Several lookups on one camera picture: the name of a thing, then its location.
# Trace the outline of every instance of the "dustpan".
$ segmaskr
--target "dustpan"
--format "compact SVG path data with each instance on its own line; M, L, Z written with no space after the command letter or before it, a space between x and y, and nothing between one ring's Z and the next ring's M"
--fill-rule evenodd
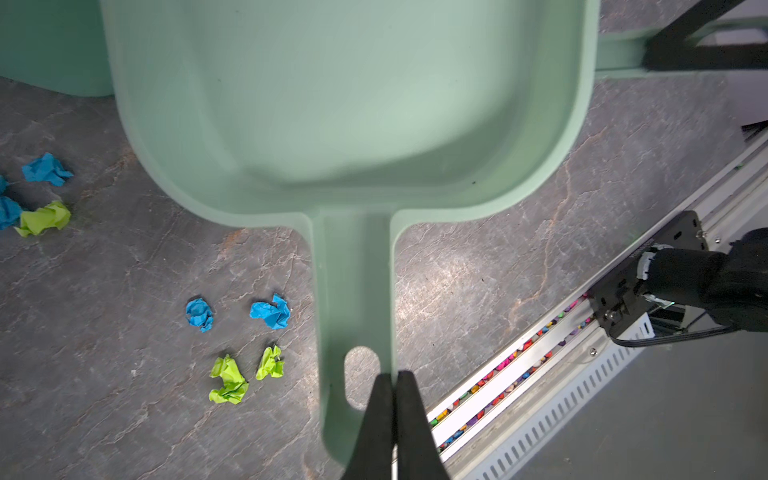
M101 0L101 10L120 116L152 178L208 220L290 227L309 243L323 440L343 463L362 420L346 400L345 355L365 346L397 371L398 235L529 195L573 144L595 72L647 74L657 32L598 48L598 0ZM664 67L657 49L656 69L707 67L678 50Z

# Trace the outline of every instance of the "gray marble floor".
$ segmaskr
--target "gray marble floor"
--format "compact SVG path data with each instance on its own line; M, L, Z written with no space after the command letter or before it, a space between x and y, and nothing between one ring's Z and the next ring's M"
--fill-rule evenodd
M601 27L668 22L692 0L604 2ZM397 245L401 368L434 404L742 148L717 75L596 84L566 161L493 217L407 230ZM75 177L22 182L50 151ZM311 258L284 229L201 220L146 175L112 98L0 79L0 174L27 208L61 199L61 232L0 233L0 478L338 478L319 440ZM248 318L282 294L290 328ZM184 305L202 294L199 333ZM286 376L214 405L221 353L252 379L263 348ZM372 366L360 359L365 385ZM353 391L364 399L365 387Z

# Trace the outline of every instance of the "crumpled blue paper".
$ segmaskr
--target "crumpled blue paper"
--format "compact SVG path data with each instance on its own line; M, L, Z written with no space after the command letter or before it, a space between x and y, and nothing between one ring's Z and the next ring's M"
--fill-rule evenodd
M263 319L266 326L270 327L272 330L286 328L288 326L288 319L290 318L288 304L276 293L272 296L272 303L275 305L270 305L267 302L254 303L250 307L250 318Z
M0 175L0 194L5 191L8 182ZM22 208L10 198L0 195L0 230L5 230L18 221Z
M201 332L207 332L214 325L214 313L205 300L196 298L187 304L187 321L192 326L199 326Z
M64 185L64 179L72 177L53 155L46 153L30 164L22 167L24 178L30 182L51 182L56 187Z

